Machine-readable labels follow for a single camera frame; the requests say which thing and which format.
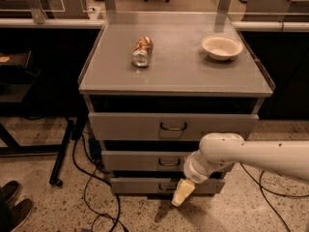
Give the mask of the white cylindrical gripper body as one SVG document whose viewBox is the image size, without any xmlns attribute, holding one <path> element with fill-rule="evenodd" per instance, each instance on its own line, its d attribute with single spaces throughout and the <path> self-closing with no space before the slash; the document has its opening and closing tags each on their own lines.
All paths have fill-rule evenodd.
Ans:
<svg viewBox="0 0 309 232">
<path fill-rule="evenodd" d="M 185 178 L 194 184 L 204 183 L 218 169 L 219 164 L 206 160 L 200 151 L 195 151 L 187 156 L 183 164 Z"/>
</svg>

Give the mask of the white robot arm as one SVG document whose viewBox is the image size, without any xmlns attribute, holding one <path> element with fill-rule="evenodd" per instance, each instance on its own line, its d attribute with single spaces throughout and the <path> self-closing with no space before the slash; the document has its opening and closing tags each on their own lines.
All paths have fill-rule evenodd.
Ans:
<svg viewBox="0 0 309 232">
<path fill-rule="evenodd" d="M 309 182 L 309 141 L 245 141 L 235 133 L 209 133 L 197 151 L 184 158 L 183 174 L 172 204 L 180 206 L 212 173 L 242 163 L 302 182 Z"/>
</svg>

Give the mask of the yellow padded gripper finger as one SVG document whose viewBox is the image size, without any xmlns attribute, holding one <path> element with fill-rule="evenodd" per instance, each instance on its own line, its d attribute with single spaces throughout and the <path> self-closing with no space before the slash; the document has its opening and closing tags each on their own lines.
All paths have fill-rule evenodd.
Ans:
<svg viewBox="0 0 309 232">
<path fill-rule="evenodd" d="M 173 195 L 172 204 L 179 207 L 194 190 L 194 183 L 187 179 L 180 179 Z"/>
</svg>

